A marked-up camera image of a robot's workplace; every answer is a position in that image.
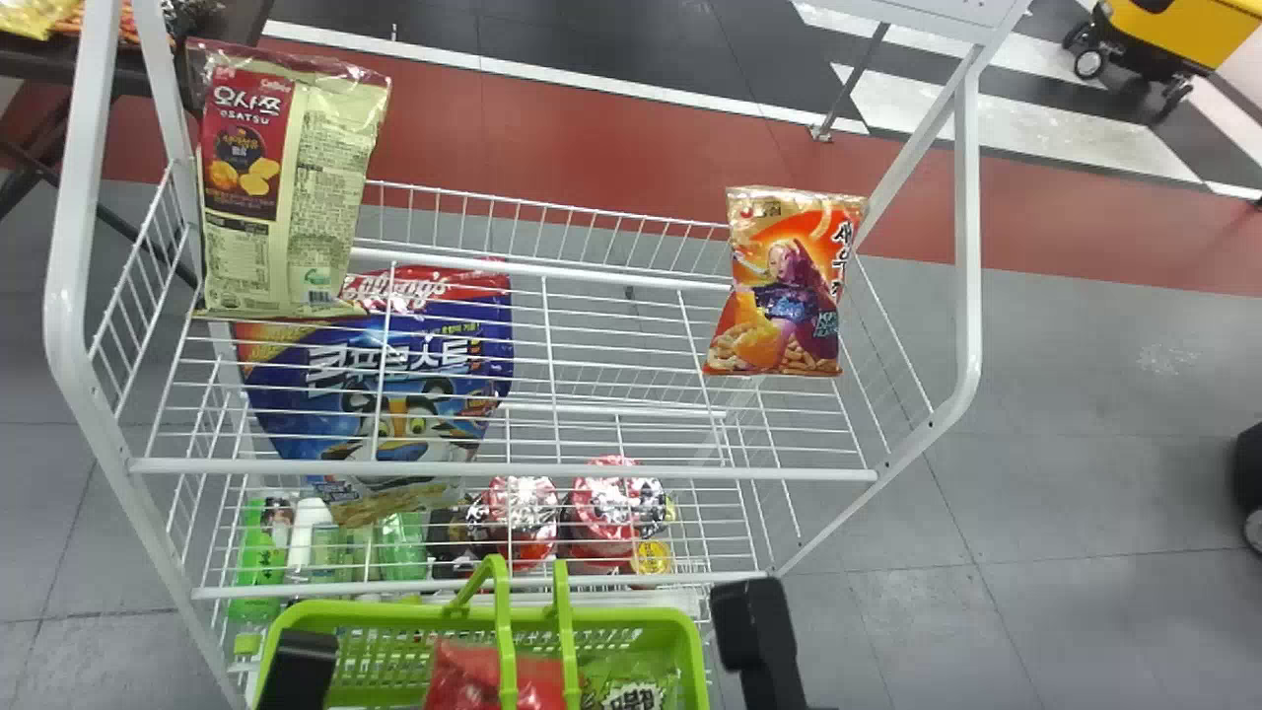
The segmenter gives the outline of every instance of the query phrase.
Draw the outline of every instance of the chip bag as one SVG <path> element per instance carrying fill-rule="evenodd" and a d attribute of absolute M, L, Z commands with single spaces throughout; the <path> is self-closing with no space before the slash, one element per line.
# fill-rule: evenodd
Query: chip bag
<path fill-rule="evenodd" d="M 516 710 L 565 710 L 560 658 L 517 653 L 516 661 Z M 496 648 L 445 638 L 435 641 L 424 710 L 500 710 Z"/>
<path fill-rule="evenodd" d="M 728 188 L 732 291 L 707 375 L 840 375 L 837 304 L 866 209 L 864 197 Z"/>
<path fill-rule="evenodd" d="M 283 459 L 398 472 L 308 477 L 338 526 L 459 502 L 463 479 L 424 475 L 424 463 L 472 460 L 509 393 L 509 285 L 500 272 L 398 266 L 347 277 L 358 314 L 232 324 L 250 406 Z"/>
<path fill-rule="evenodd" d="M 681 710 L 679 667 L 661 653 L 622 651 L 578 665 L 582 710 Z"/>
<path fill-rule="evenodd" d="M 390 78 L 321 57 L 189 39 L 204 92 L 206 310 L 326 317 L 355 238 Z"/>
<path fill-rule="evenodd" d="M 0 32 L 48 39 L 77 0 L 0 0 Z"/>

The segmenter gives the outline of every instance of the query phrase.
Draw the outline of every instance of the white wire shopping cart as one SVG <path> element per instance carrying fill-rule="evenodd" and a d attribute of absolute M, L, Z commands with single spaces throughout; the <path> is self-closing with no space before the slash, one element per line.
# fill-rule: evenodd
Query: white wire shopping cart
<path fill-rule="evenodd" d="M 515 375 L 476 462 L 427 464 L 485 486 L 622 454 L 675 497 L 675 565 L 651 580 L 574 576 L 584 603 L 681 605 L 704 623 L 708 585 L 794 569 L 968 409 L 981 375 L 977 77 L 1029 0 L 817 0 L 974 43 L 876 188 L 858 243 L 955 113 L 957 385 L 934 404 L 862 260 L 849 274 L 837 380 L 705 378 L 728 288 L 726 226 L 370 182 L 352 270 L 433 264 L 510 274 Z M 117 0 L 88 0 L 44 304 L 52 372 L 192 639 L 233 706 L 251 672 L 231 651 L 226 600 L 453 589 L 459 580 L 232 586 L 242 501 L 304 474 L 395 475 L 390 463 L 278 459 L 250 410 L 223 320 L 192 317 L 199 212 L 191 143 L 156 0 L 135 0 L 169 165 L 140 240 L 109 288 L 88 282 Z M 148 387 L 156 378 L 158 387 Z M 153 422 L 129 438 L 124 424 Z M 809 506 L 810 516 L 803 515 Z M 827 516 L 820 516 L 820 511 Z M 548 583 L 519 573 L 514 589 Z M 645 586 L 654 588 L 645 590 Z"/>

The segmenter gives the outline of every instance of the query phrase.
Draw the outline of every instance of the potato chip image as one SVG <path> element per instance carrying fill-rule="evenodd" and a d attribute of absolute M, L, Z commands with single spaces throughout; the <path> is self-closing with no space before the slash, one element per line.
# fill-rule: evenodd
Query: potato chip image
<path fill-rule="evenodd" d="M 280 172 L 280 163 L 273 160 L 271 158 L 259 158 L 250 165 L 250 174 L 259 175 L 262 179 L 271 179 L 276 177 Z"/>
<path fill-rule="evenodd" d="M 211 184 L 218 189 L 228 190 L 237 185 L 236 168 L 223 160 L 215 160 L 206 172 L 209 173 Z"/>
<path fill-rule="evenodd" d="M 241 175 L 241 189 L 246 190 L 246 194 L 254 194 L 255 197 L 260 194 L 266 194 L 270 189 L 268 187 L 268 180 L 254 173 L 246 173 Z"/>

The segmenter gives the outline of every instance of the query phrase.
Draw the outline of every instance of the orange snack bag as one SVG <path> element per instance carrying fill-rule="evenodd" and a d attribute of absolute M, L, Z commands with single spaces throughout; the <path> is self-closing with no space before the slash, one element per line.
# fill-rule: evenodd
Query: orange snack bag
<path fill-rule="evenodd" d="M 775 187 L 727 190 L 732 293 L 703 371 L 838 376 L 837 304 L 867 198 Z"/>

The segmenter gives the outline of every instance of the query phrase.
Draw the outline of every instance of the white bottle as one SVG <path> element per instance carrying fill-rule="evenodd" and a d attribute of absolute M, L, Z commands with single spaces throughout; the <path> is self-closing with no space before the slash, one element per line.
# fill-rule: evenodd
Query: white bottle
<path fill-rule="evenodd" d="M 310 579 L 312 532 L 317 527 L 333 525 L 333 515 L 328 512 L 328 506 L 319 498 L 303 498 L 298 502 L 294 512 L 294 530 L 289 537 L 288 581 L 313 581 Z"/>

